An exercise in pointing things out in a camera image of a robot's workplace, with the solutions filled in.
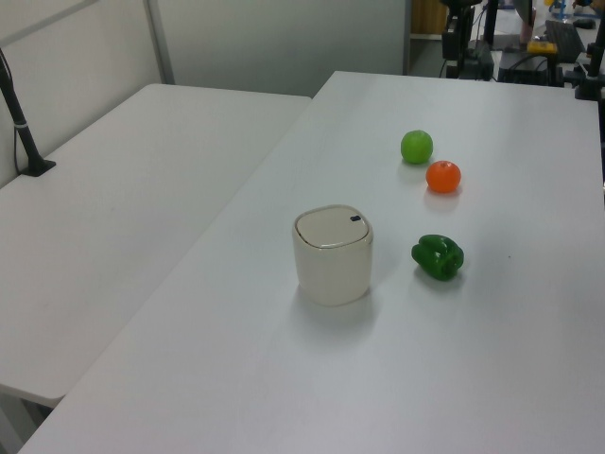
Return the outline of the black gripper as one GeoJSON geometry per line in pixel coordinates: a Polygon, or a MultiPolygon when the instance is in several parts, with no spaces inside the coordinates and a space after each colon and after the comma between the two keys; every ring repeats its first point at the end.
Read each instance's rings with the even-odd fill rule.
{"type": "MultiPolygon", "coordinates": [[[[441,51],[444,58],[458,58],[461,52],[461,25],[456,15],[449,15],[446,20],[445,29],[441,34],[441,51]]],[[[443,60],[443,69],[447,69],[451,61],[443,60]]],[[[460,68],[460,59],[454,63],[460,68]]]]}

